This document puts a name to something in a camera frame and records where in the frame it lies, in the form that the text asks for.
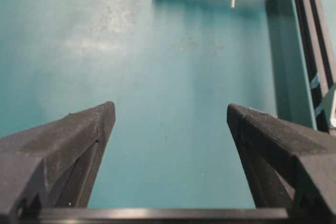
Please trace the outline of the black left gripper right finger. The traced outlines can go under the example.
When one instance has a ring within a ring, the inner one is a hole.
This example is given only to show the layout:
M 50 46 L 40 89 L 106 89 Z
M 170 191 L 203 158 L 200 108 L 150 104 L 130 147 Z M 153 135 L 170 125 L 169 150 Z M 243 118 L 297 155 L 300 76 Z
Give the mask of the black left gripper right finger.
M 231 103 L 227 124 L 256 207 L 335 215 L 335 137 Z

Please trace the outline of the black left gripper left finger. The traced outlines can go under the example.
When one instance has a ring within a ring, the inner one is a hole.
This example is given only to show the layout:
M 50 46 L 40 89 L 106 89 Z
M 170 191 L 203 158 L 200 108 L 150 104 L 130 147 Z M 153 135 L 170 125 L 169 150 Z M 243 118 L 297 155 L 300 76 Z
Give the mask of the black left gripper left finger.
M 115 123 L 108 101 L 1 138 L 1 217 L 86 207 Z

